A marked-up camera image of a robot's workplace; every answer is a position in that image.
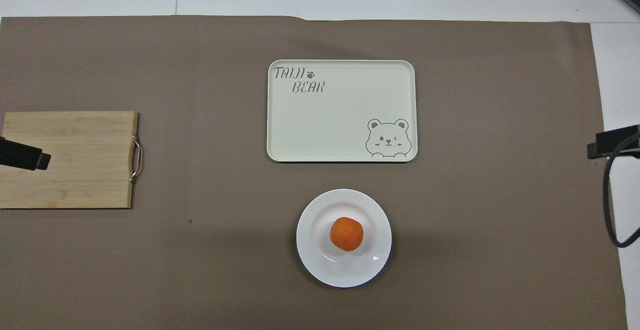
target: cutting board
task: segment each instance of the cutting board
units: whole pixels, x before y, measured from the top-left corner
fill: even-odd
[[[8,112],[2,136],[51,155],[46,170],[0,166],[0,208],[130,208],[135,111]]]

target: orange ball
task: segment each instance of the orange ball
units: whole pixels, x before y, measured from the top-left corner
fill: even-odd
[[[333,245],[344,251],[353,251],[362,244],[364,230],[361,223],[349,218],[341,217],[333,222],[329,237]]]

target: brown mat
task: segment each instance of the brown mat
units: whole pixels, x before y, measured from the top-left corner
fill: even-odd
[[[3,18],[0,56],[0,114],[133,110],[146,150],[133,209],[0,212],[0,328],[626,328],[604,161],[585,155],[602,131],[587,24]],[[271,161],[276,59],[409,61],[417,157]],[[296,250],[302,210],[338,188],[393,231],[355,289]]]

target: white surface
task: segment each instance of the white surface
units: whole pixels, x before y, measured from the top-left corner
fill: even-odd
[[[403,60],[274,61],[267,152],[279,162],[411,161],[418,152],[414,67]]]
[[[0,0],[0,16],[288,15],[309,20],[423,19],[574,21],[594,24],[593,45],[606,129],[638,124],[640,14],[622,0]],[[612,171],[616,227],[638,226],[640,161]],[[620,250],[628,328],[640,330],[640,243]]]
[[[640,24],[592,24],[605,130],[640,124]],[[640,160],[617,157],[611,193],[618,241],[640,228]],[[618,251],[629,329],[640,329],[640,240]]]
[[[334,221],[352,218],[362,225],[362,244],[353,251],[329,237]],[[306,270],[332,287],[350,288],[373,279],[391,253],[391,226],[382,207],[354,189],[332,189],[314,198],[300,215],[295,244]]]

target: bear drawing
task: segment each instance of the bear drawing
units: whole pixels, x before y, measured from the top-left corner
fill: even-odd
[[[374,159],[406,158],[411,150],[407,129],[409,123],[404,118],[399,118],[394,123],[372,118],[368,121],[366,150]]]

